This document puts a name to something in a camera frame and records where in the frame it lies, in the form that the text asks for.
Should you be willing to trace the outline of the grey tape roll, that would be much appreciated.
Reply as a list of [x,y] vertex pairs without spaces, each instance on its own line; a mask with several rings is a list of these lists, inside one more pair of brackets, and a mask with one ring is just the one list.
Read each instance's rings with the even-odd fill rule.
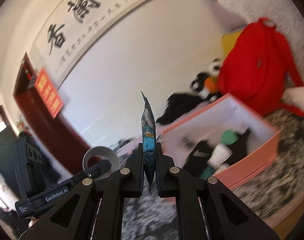
[[83,170],[94,180],[108,178],[119,168],[120,162],[115,152],[104,146],[90,148],[83,157]]

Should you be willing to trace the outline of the green foam block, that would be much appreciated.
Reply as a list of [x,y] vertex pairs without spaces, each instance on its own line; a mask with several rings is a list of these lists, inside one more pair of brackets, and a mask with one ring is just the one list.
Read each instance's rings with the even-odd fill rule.
[[224,131],[220,136],[220,142],[225,145],[232,145],[240,139],[240,134],[228,129]]

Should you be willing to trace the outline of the blue cartoon snack packet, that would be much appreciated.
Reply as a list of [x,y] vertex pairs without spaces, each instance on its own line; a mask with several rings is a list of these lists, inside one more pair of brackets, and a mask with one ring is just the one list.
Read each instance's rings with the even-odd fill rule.
[[141,117],[143,168],[149,183],[149,192],[156,172],[156,127],[153,111],[147,97],[141,92],[144,100],[144,110]]

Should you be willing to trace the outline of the black Nike sock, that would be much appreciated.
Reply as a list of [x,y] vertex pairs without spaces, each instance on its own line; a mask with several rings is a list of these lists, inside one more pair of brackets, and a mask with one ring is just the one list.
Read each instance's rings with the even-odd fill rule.
[[207,140],[198,142],[188,155],[183,169],[189,172],[190,175],[199,178],[204,170],[208,167],[208,160],[210,159],[214,148],[208,144]]

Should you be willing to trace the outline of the pink storage box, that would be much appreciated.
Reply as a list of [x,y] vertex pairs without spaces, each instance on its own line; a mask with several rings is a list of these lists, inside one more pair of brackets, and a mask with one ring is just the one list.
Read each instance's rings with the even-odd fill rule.
[[230,94],[162,131],[162,150],[197,178],[234,189],[272,164],[280,132]]

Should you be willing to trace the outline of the red door sign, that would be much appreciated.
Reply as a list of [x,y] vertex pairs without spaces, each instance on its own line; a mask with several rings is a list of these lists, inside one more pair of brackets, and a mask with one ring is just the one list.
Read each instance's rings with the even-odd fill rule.
[[55,119],[63,108],[63,101],[44,67],[41,68],[38,73],[35,88],[49,111],[49,114]]

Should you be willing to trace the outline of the black clothing pile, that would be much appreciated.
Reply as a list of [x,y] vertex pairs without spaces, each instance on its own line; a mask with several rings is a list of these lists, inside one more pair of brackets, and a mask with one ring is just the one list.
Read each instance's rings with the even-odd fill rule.
[[204,100],[197,95],[174,93],[167,99],[167,107],[164,114],[159,117],[156,122],[161,125],[171,124],[203,102]]

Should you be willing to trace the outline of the panda plush toy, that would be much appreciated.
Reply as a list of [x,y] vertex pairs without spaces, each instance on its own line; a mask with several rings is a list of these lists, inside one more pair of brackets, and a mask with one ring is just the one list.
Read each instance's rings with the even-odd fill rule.
[[202,100],[214,102],[221,97],[219,92],[217,79],[222,67],[221,59],[214,59],[204,72],[197,74],[196,78],[192,81],[190,88]]

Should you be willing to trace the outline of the red backpack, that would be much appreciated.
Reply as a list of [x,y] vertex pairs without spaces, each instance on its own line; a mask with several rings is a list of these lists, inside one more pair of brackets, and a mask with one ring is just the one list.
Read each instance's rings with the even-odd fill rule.
[[270,19],[261,17],[237,38],[217,84],[222,95],[232,94],[261,116],[285,109],[304,117],[304,111],[281,100],[287,76],[295,87],[304,86],[285,36],[276,31]]

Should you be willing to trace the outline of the yellow pillow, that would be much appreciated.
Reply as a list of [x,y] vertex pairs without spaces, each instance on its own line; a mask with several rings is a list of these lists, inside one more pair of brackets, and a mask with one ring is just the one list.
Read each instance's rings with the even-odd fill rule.
[[235,31],[230,34],[225,34],[221,37],[220,42],[221,42],[224,58],[226,58],[227,55],[230,53],[230,51],[234,48],[236,41],[238,37],[241,35],[241,33],[242,30]]

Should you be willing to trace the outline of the white lace sofa cover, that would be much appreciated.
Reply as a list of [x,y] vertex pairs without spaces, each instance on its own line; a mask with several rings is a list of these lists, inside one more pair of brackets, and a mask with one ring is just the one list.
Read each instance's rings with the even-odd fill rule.
[[214,0],[245,22],[267,17],[288,40],[296,66],[304,81],[304,18],[292,0]]

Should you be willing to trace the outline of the dark red door frame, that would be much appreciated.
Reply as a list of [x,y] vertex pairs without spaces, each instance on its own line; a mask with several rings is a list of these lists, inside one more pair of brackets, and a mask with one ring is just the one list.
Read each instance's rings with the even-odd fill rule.
[[21,59],[13,98],[31,130],[44,147],[59,161],[71,157],[82,161],[89,145],[72,129],[62,114],[51,116],[38,94],[32,78],[36,72],[27,53]]

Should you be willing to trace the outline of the calligraphy wall scroll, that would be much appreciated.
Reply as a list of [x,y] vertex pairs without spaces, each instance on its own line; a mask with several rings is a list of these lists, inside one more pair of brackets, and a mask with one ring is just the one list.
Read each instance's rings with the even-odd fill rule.
[[38,32],[30,58],[60,86],[88,48],[147,0],[61,0]]

